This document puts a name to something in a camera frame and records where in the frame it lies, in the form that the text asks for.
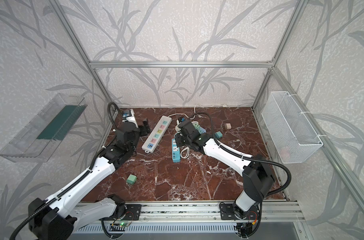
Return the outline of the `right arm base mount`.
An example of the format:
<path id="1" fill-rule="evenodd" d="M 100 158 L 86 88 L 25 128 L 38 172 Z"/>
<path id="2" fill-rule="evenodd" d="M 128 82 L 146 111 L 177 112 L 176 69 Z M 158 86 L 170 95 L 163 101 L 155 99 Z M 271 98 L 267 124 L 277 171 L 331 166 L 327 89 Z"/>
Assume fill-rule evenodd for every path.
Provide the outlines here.
<path id="1" fill-rule="evenodd" d="M 259 206 L 252 205 L 248 211 L 243 211 L 235 203 L 219 203 L 219 212 L 221 220 L 247 220 L 255 221 L 258 219 Z"/>

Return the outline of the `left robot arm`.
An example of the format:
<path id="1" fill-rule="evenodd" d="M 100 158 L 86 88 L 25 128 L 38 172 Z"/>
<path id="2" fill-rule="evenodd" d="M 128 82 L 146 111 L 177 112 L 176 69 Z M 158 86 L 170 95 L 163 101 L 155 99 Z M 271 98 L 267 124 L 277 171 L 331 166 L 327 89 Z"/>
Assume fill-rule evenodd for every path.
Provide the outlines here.
<path id="1" fill-rule="evenodd" d="M 121 217 L 124 201 L 116 195 L 107 197 L 85 208 L 76 205 L 102 180 L 113 174 L 137 153 L 140 137 L 151 129 L 148 120 L 138 125 L 134 117 L 125 118 L 116 130 L 113 143 L 101 149 L 91 165 L 61 190 L 44 200 L 29 204 L 28 217 L 10 236 L 15 240 L 28 226 L 39 240 L 66 240 L 76 230 L 99 219 Z"/>

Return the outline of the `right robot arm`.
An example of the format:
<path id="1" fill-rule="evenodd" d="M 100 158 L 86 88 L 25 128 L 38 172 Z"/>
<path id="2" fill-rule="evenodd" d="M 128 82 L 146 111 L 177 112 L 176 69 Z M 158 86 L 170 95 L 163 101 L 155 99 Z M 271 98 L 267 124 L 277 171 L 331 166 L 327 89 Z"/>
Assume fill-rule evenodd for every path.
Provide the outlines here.
<path id="1" fill-rule="evenodd" d="M 265 198 L 285 190 L 291 183 L 290 170 L 283 164 L 267 161 L 262 156 L 252 156 L 236 151 L 218 141 L 214 136 L 200 133 L 191 121 L 185 120 L 178 125 L 180 131 L 175 139 L 178 147 L 187 146 L 195 152 L 214 158 L 235 170 L 242 176 L 243 191 L 233 203 L 233 211 L 237 218 L 246 218 L 246 213 Z M 272 190 L 275 178 L 271 166 L 286 172 L 286 182 L 276 190 Z"/>

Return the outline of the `teal power strip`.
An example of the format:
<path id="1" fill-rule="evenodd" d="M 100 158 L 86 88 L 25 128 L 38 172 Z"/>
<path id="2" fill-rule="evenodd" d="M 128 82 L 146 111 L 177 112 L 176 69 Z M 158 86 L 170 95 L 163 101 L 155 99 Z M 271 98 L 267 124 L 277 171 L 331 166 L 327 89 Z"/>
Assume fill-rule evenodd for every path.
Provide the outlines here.
<path id="1" fill-rule="evenodd" d="M 180 148 L 177 146 L 176 139 L 172 139 L 172 160 L 174 163 L 181 161 Z"/>

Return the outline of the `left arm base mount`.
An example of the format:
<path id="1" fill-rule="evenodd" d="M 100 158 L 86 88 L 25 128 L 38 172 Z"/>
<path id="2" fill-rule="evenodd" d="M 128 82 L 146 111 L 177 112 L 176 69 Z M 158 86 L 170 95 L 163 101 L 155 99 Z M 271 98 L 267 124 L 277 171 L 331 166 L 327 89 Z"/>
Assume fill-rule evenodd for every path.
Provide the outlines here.
<path id="1" fill-rule="evenodd" d="M 114 211 L 111 219 L 117 221 L 138 221 L 141 214 L 142 205 L 140 204 L 128 204 L 118 206 Z"/>

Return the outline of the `white long power strip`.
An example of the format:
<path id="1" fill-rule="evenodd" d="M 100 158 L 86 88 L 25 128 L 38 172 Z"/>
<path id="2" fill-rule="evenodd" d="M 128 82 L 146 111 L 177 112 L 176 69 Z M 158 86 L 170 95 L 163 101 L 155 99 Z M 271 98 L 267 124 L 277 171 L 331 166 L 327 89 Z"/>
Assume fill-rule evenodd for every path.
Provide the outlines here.
<path id="1" fill-rule="evenodd" d="M 146 153 L 153 153 L 155 151 L 171 122 L 171 117 L 162 116 L 160 118 L 155 128 L 152 130 L 149 137 L 142 146 L 142 149 Z"/>

